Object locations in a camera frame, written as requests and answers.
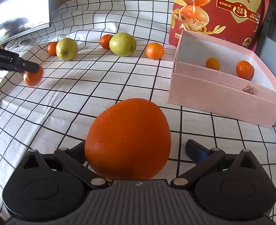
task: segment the metal screw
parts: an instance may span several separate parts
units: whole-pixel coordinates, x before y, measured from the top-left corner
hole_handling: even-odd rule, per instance
[[[185,178],[176,178],[176,179],[174,179],[173,180],[173,183],[175,184],[175,185],[186,185],[186,184],[188,184],[188,180],[187,179],[185,179]]]
[[[91,180],[91,184],[95,185],[95,186],[100,186],[105,184],[105,179],[103,178],[94,178]]]

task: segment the grid tablecloth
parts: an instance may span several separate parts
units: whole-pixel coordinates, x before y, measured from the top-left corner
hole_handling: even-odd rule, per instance
[[[109,106],[145,98],[165,114],[171,130],[171,153],[155,178],[169,181],[192,168],[185,143],[194,139],[226,153],[250,149],[276,186],[276,123],[265,128],[166,102],[175,47],[168,44],[174,0],[73,0],[52,13],[51,28],[11,41],[6,49],[41,64],[44,76],[28,87],[20,73],[0,71],[0,213],[6,219],[2,190],[28,149],[53,153],[86,138],[95,118]],[[128,32],[137,40],[130,57],[102,49],[108,33]],[[61,61],[46,51],[64,37],[79,45],[77,57]],[[165,48],[161,60],[146,58],[150,42]],[[276,222],[276,205],[270,214]]]

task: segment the mandarin orange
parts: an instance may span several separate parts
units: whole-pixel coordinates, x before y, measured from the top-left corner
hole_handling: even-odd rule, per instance
[[[206,61],[206,67],[214,70],[219,70],[220,62],[216,58],[208,58]]]
[[[110,40],[112,39],[113,35],[104,35],[100,38],[100,45],[104,49],[110,49]]]
[[[164,56],[164,47],[156,42],[149,43],[145,48],[145,55],[154,60],[161,59]]]
[[[39,70],[36,73],[30,73],[25,71],[23,74],[23,81],[27,86],[35,86],[42,79],[43,67],[39,65]]]
[[[236,73],[240,78],[250,79],[254,74],[254,68],[248,61],[240,61],[236,65]]]
[[[52,42],[52,43],[50,43],[49,45],[48,45],[48,47],[47,47],[47,51],[48,51],[48,53],[50,54],[50,55],[52,55],[52,56],[55,56],[56,55],[56,45],[57,45],[57,41],[55,41],[55,42]]]

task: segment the red package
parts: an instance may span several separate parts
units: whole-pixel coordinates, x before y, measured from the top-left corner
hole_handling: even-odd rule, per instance
[[[177,46],[182,29],[253,48],[269,0],[175,0],[169,43]]]

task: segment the pink box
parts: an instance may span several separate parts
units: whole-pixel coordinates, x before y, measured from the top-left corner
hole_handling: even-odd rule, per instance
[[[205,67],[210,57],[219,60],[219,71]],[[237,76],[236,65],[241,60],[254,66],[251,80]],[[253,87],[253,95],[241,90],[248,85]],[[167,101],[271,127],[276,122],[276,78],[252,51],[225,40],[183,30]]]

